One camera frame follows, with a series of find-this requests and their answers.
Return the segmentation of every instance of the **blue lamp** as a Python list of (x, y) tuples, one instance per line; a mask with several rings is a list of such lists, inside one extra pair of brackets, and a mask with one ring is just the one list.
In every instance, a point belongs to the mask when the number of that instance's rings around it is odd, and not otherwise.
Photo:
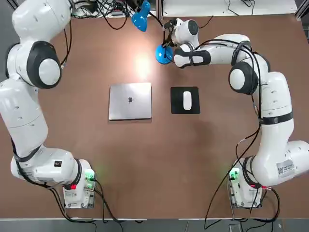
[[(150, 3), (144, 0), (140, 7), (140, 11), (132, 16), (132, 23), (141, 31), (147, 30), (147, 15), (150, 12)], [(161, 64), (168, 64), (172, 61), (173, 50), (170, 46), (163, 47), (159, 45), (155, 51), (155, 58)]]
[(147, 15), (149, 11), (150, 3), (145, 0), (140, 7), (140, 12), (136, 12), (132, 16), (132, 23), (141, 31), (146, 31), (147, 29)]
[(173, 59), (173, 50), (170, 46), (159, 45), (155, 51), (155, 58), (160, 64), (168, 64)]

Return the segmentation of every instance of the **wooden tabletop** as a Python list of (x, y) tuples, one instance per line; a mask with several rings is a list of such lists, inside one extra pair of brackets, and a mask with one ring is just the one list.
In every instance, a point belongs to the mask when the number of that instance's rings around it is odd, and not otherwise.
[[(122, 20), (111, 23), (117, 26)], [(203, 25), (208, 18), (195, 20)], [(119, 31), (109, 28), (104, 19), (73, 20), (72, 28), (72, 49), (60, 84), (39, 92), (49, 127), (45, 145), (88, 160), (118, 218), (203, 218), (236, 159), (236, 143), (258, 125), (251, 98), (229, 87), (231, 66), (178, 69), (172, 63), (159, 64), (155, 49), (162, 42), (162, 30), (152, 18), (146, 33), (130, 20)], [(270, 61), (271, 69), (285, 75), (295, 119), (290, 140), (309, 141), (309, 45), (301, 23), (292, 14), (215, 17), (200, 30), (199, 41), (225, 33), (249, 36), (253, 49)], [(62, 59), (63, 34), (53, 43)], [(153, 118), (109, 122), (110, 85), (136, 82), (152, 84)], [(175, 86), (199, 88), (199, 115), (171, 114), (170, 88)], [(50, 192), (11, 175), (12, 149), (2, 121), (0, 139), (0, 218), (62, 217)], [(258, 143), (247, 155), (256, 154)], [(309, 218), (308, 178), (306, 174), (275, 187), (281, 198), (280, 217)], [(276, 201), (268, 195), (263, 208), (253, 210), (253, 217), (274, 215)], [(247, 210), (235, 214), (249, 217)], [(99, 218), (101, 200), (96, 199), (95, 209), (71, 210), (70, 215)], [(226, 184), (209, 217), (231, 217)]]

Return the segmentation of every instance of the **gray floor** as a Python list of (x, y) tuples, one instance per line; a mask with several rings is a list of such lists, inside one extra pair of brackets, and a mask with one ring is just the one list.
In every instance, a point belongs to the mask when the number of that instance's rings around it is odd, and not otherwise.
[[(123, 222), (124, 232), (202, 232), (204, 231), (204, 221), (176, 219), (151, 219), (138, 224), (134, 221)], [(97, 223), (97, 231), (120, 232), (121, 228), (115, 222), (103, 225), (101, 221)], [(237, 224), (230, 220), (223, 220), (207, 229), (208, 232), (229, 232), (229, 225)], [(262, 223), (249, 220), (243, 223), (244, 232), (249, 227), (258, 226)], [(274, 223), (274, 232), (305, 232), (308, 231), (309, 220), (307, 219), (278, 219)], [(27, 220), (27, 221), (0, 221), (1, 232), (94, 232), (95, 226), (91, 224), (71, 223), (65, 220)], [(271, 223), (250, 230), (251, 232), (271, 232)]]
[[(295, 0), (296, 4), (299, 6), (302, 0)], [(0, 81), (4, 80), (6, 77), (4, 75), (4, 64), (5, 64), (5, 54), (7, 47), (13, 43), (18, 42), (18, 37), (14, 32), (11, 23), (12, 9), (7, 5), (5, 0), (0, 0), (0, 28), (2, 36), (0, 37)], [(306, 17), (303, 20), (304, 25), (309, 25), (309, 20)], [(224, 220), (213, 227), (209, 228), (209, 232), (228, 232), (229, 224), (234, 224), (230, 220)], [(253, 220), (250, 220), (243, 224), (244, 230), (249, 227), (260, 225)], [(109, 222), (107, 225), (103, 225), (101, 221), (97, 222), (97, 231), (107, 231), (107, 232), (120, 232), (120, 227), (114, 223)], [(156, 220), (151, 219), (138, 224), (134, 221), (124, 222), (125, 232), (185, 232), (187, 225), (186, 220)], [(189, 221), (187, 232), (201, 232), (204, 227), (204, 221)], [(277, 220), (274, 223), (274, 232), (303, 232), (309, 230), (309, 220), (307, 219), (286, 219), (284, 221)], [(71, 223), (66, 220), (24, 220), (24, 221), (1, 221), (0, 220), (0, 232), (94, 232), (94, 225), (91, 224), (80, 224)], [(262, 228), (252, 229), (251, 232), (270, 232), (271, 225), (266, 225)]]

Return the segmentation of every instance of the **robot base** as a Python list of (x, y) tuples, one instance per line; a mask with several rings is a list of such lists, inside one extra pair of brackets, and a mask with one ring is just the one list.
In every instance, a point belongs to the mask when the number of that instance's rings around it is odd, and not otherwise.
[(93, 208), (95, 200), (95, 185), (93, 181), (96, 177), (88, 161), (80, 159), (82, 165), (82, 176), (78, 184), (72, 189), (63, 188), (65, 206), (68, 209)]
[(242, 167), (239, 163), (229, 173), (228, 179), (228, 191), (230, 196), (230, 201), (233, 208), (248, 208), (250, 209), (253, 204), (253, 208), (261, 207), (261, 195), (262, 188), (254, 189), (247, 184), (243, 177)]

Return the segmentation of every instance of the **brown table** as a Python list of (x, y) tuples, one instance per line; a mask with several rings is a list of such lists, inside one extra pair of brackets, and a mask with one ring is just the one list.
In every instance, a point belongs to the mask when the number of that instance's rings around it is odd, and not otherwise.
[[(199, 25), (207, 18), (196, 18)], [(120, 25), (122, 19), (111, 20)], [(213, 192), (235, 160), (235, 145), (257, 128), (248, 96), (228, 84), (230, 65), (178, 69), (160, 65), (155, 49), (162, 31), (152, 18), (142, 33), (128, 20), (120, 31), (103, 19), (73, 20), (73, 44), (59, 86), (40, 91), (49, 126), (46, 145), (87, 159), (112, 211), (120, 218), (203, 218)], [(199, 33), (199, 40), (224, 33), (249, 36), (254, 50), (274, 71), (282, 72), (292, 95), (295, 130), (291, 140), (309, 141), (309, 45), (292, 14), (215, 17)], [(54, 39), (64, 57), (63, 34)], [(114, 83), (151, 82), (153, 118), (146, 121), (108, 121), (109, 88)], [(170, 87), (199, 87), (199, 115), (172, 115)], [(8, 132), (0, 123), (0, 218), (61, 217), (52, 194), (14, 178)], [(249, 151), (254, 155), (258, 142)], [(284, 218), (309, 218), (308, 175), (276, 187)], [(272, 194), (253, 217), (272, 217)], [(95, 209), (70, 211), (71, 216), (101, 217)], [(209, 216), (230, 218), (226, 185), (218, 192)], [(236, 216), (249, 217), (247, 210)]]

